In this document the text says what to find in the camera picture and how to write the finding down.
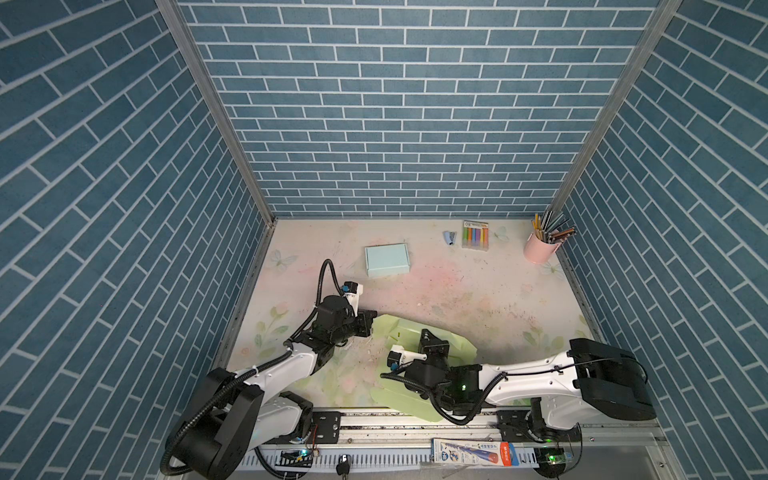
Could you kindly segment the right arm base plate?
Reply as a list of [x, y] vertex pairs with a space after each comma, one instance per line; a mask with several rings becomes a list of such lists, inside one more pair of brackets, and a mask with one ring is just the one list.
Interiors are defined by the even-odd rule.
[[559, 430], [547, 426], [543, 417], [532, 410], [511, 409], [497, 412], [497, 429], [506, 442], [568, 443], [582, 439], [580, 428]]

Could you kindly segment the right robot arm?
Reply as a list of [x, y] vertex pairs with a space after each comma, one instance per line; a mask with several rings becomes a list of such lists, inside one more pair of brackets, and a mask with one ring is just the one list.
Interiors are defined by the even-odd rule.
[[542, 360], [509, 365], [449, 365], [450, 344], [422, 331], [417, 351], [390, 349], [383, 378], [403, 384], [454, 425], [485, 407], [528, 400], [524, 436], [544, 443], [594, 417], [625, 422], [656, 419], [645, 367], [629, 351], [586, 338]]

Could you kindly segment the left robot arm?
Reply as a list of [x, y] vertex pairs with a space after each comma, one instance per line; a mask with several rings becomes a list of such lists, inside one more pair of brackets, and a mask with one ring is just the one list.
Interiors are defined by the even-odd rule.
[[319, 371], [349, 339], [371, 335], [378, 313], [358, 300], [354, 293], [325, 297], [285, 341], [284, 352], [260, 366], [210, 371], [169, 433], [160, 472], [226, 479], [260, 445], [304, 438], [312, 405], [288, 388]]

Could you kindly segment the light blue paper box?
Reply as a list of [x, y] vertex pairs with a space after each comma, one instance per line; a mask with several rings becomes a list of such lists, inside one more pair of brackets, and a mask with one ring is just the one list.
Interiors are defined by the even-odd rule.
[[410, 255], [404, 243], [367, 246], [364, 254], [369, 278], [406, 274], [411, 270]]

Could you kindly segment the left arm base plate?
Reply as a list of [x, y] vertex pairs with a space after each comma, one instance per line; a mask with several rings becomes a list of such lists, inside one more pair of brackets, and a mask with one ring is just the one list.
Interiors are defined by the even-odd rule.
[[281, 441], [289, 444], [324, 445], [337, 444], [341, 431], [340, 411], [313, 412], [310, 417], [301, 418], [293, 432]]

